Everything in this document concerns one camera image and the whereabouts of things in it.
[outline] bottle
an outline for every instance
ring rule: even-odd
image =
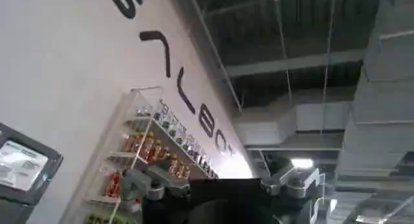
[[[206,162],[206,156],[205,155],[200,156],[200,159],[198,162],[200,167],[203,167],[205,162]]]
[[[171,156],[171,163],[169,164],[169,169],[168,169],[168,172],[172,176],[175,176],[175,170],[177,169],[178,163],[179,163],[179,160],[177,159],[177,156],[176,155],[172,155]]]
[[[170,156],[169,148],[163,147],[161,149],[161,152],[158,154],[157,160],[163,161],[164,159],[168,159],[169,156]]]
[[[125,141],[123,151],[131,152],[134,149],[134,144],[137,138],[138,136],[135,133],[130,134]]]
[[[154,162],[157,160],[158,155],[161,151],[162,147],[161,147],[161,141],[157,140],[155,142],[155,145],[152,146],[151,151],[148,154],[148,159],[146,159],[148,162]]]
[[[137,134],[137,138],[135,140],[135,143],[133,145],[133,149],[131,152],[136,153],[141,145],[142,139],[144,138],[145,132],[141,131]]]
[[[86,224],[94,224],[95,219],[96,219],[96,217],[95,217],[94,214],[89,215],[89,217],[87,218]]]
[[[190,177],[190,167],[186,166],[184,172],[182,173],[182,177],[188,179]]]
[[[195,162],[198,162],[199,161],[199,156],[200,156],[200,149],[201,149],[201,147],[200,147],[200,144],[199,143],[197,143],[196,145],[194,145],[194,150],[193,150],[193,160],[195,161]]]
[[[182,145],[182,149],[185,151],[185,152],[188,152],[188,149],[190,148],[190,141],[189,140],[186,140],[186,142]]]
[[[109,182],[108,182],[108,184],[107,184],[107,186],[105,188],[105,191],[103,193],[104,196],[110,197],[111,194],[114,192],[114,190],[116,188],[115,175],[116,175],[116,173],[113,173],[109,177]]]
[[[175,119],[171,120],[171,126],[169,127],[168,130],[168,135],[170,135],[170,137],[175,138],[176,134],[177,134],[177,130],[178,130],[178,125],[179,122]]]
[[[180,162],[180,164],[177,166],[177,170],[175,172],[175,177],[181,178],[182,174],[184,173],[185,165],[183,162]]]
[[[163,119],[162,119],[162,124],[161,126],[165,129],[168,130],[169,126],[171,125],[171,115],[167,114]]]
[[[207,159],[206,159],[206,161],[204,162],[204,164],[202,165],[202,169],[205,171],[205,172],[207,172],[207,170],[208,170],[208,163],[209,163],[209,161],[207,161]]]
[[[114,175],[114,183],[115,183],[115,187],[110,195],[110,197],[118,197],[119,194],[117,194],[117,192],[119,192],[120,190],[120,183],[119,183],[119,174],[115,173]]]
[[[140,157],[143,158],[145,161],[147,161],[147,158],[149,158],[149,153],[151,151],[151,147],[154,143],[154,133],[152,131],[148,132],[147,137],[144,141],[144,147],[142,147],[140,151]]]
[[[191,158],[193,158],[193,145],[192,144],[190,144],[189,146],[188,146],[188,149],[186,150],[187,151],[187,154],[191,157]]]

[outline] display shelf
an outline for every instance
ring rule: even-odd
[[[90,202],[99,202],[99,203],[120,203],[121,199],[119,197],[107,197],[107,196],[96,196],[89,199]]]
[[[150,130],[154,136],[161,140],[161,143],[170,148],[171,153],[175,153],[180,161],[185,162],[190,167],[190,179],[207,179],[209,175],[192,157],[171,137],[165,129],[154,119],[151,119]]]
[[[116,219],[120,216],[129,215],[117,197],[120,194],[119,178],[114,175],[129,168],[145,170],[148,167],[149,163],[139,155],[142,154],[141,149],[149,147],[148,140],[152,140],[150,152],[155,152],[153,148],[156,145],[153,142],[160,144],[162,151],[168,147],[169,153],[176,155],[178,162],[183,162],[190,169],[189,179],[209,178],[209,174],[169,135],[168,130],[154,120],[154,114],[159,114],[162,107],[161,94],[160,88],[149,88],[134,89],[123,96],[102,137],[100,149],[94,154],[88,174],[82,181],[81,191],[76,196],[76,211],[72,212],[72,220],[76,221],[66,223],[85,223],[91,215],[98,214],[105,216],[106,223],[112,224],[117,223]],[[157,155],[150,159],[156,160],[154,157],[159,159]]]
[[[154,133],[154,138],[161,141],[162,146],[168,147],[171,153],[177,155],[178,160],[181,162],[186,163],[190,167],[190,179],[207,179],[210,176],[207,172],[205,172],[202,167],[193,160],[192,157],[183,149],[183,147],[178,144],[173,137],[171,137],[168,132],[153,118],[149,117],[136,117],[136,120],[127,120],[124,126],[130,129],[130,132],[144,132],[142,130],[136,129],[131,127],[132,124],[139,124],[140,128],[147,127],[148,122],[151,124],[149,125],[148,131],[152,131]],[[119,157],[135,157],[134,153],[125,153],[125,152],[116,152],[112,153],[111,155],[119,156]],[[140,162],[144,162],[141,157],[138,156]]]

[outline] light fixture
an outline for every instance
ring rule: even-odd
[[[312,168],[313,167],[313,160],[312,159],[294,158],[294,159],[291,159],[290,161],[292,162],[292,164],[296,168],[307,169],[307,168]]]
[[[369,218],[366,216],[358,215],[355,219],[357,222],[367,223],[367,224],[384,224],[387,219],[386,218]]]
[[[331,202],[329,203],[329,208],[331,212],[336,208],[337,204],[338,204],[337,199],[331,199]]]

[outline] ceiling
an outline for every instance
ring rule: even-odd
[[[207,48],[206,50],[215,51],[213,54],[217,63],[211,64],[218,64],[224,71],[225,76],[221,78],[228,80],[230,89],[234,90],[234,106],[239,106],[240,110],[252,107],[262,109],[286,95],[293,97],[290,102],[295,106],[301,101],[295,100],[295,96],[291,94],[308,89],[319,90],[319,103],[324,104],[327,88],[347,87],[352,91],[355,91],[357,85],[359,88],[360,77],[363,76],[361,71],[365,66],[364,56],[369,49],[369,39],[376,23],[380,0],[195,2],[199,8],[199,19],[205,24],[204,29],[210,38],[199,40],[199,44]],[[202,36],[196,33],[196,37],[199,39]],[[358,97],[361,98],[364,98],[364,93]],[[369,154],[358,151],[358,143],[355,141],[358,137],[363,137],[361,140],[364,142],[374,140],[371,137],[379,137],[382,128],[360,126],[356,121],[352,122],[354,124],[351,127],[352,132],[347,132],[347,142],[350,144],[354,141],[353,150],[345,155],[344,130],[324,129],[323,126],[322,130],[312,130],[308,133],[305,131],[305,134],[303,131],[295,131],[281,144],[245,144],[245,147],[257,172],[262,176],[274,174],[280,168],[280,156],[312,159],[316,167],[326,172],[327,182],[335,186],[338,195],[333,198],[343,199],[342,204],[338,203],[333,223],[356,223],[358,216],[374,216],[370,213],[371,209],[377,210],[377,214],[383,216],[392,214],[392,219],[390,218],[388,223],[410,223],[414,217],[414,205],[410,201],[413,192],[396,191],[397,186],[392,186],[399,181],[412,180],[413,152],[396,151],[390,155],[394,157],[395,162],[382,153],[367,158],[366,155]],[[398,133],[397,128],[392,127],[392,130]],[[339,137],[339,142],[325,143],[326,137],[332,135],[335,136],[335,140]],[[308,147],[309,143],[303,147],[291,147],[298,137],[313,142],[318,142],[315,137],[319,137],[320,145]],[[366,146],[376,152],[372,148],[374,143]],[[378,139],[377,143],[386,142]],[[327,144],[334,144],[335,147],[329,147]],[[355,168],[352,172],[339,174],[338,165],[341,159],[342,162],[345,162],[344,159],[347,159],[348,163],[355,162],[355,167],[363,166],[366,162],[368,167],[364,167],[364,170]],[[381,160],[384,163],[387,160],[389,164],[393,163],[390,174],[384,172],[387,175],[361,175],[368,172],[369,165],[385,167],[380,164]],[[379,192],[371,186],[386,187],[386,190]]]

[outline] display screen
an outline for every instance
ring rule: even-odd
[[[45,167],[48,158],[8,140],[0,147],[0,185],[28,191]]]

